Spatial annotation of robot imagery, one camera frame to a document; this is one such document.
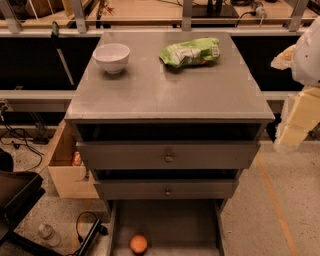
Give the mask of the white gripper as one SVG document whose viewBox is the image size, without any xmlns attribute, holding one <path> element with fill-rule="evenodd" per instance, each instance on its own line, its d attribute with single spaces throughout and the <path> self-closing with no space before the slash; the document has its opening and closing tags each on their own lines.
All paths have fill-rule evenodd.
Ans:
<svg viewBox="0 0 320 256">
<path fill-rule="evenodd" d="M 271 61 L 271 67 L 291 67 L 292 77 L 305 87 L 296 96 L 288 97 L 276 130 L 274 149 L 293 152 L 308 133 L 320 123 L 320 17 L 317 17 L 291 45 Z"/>
</svg>

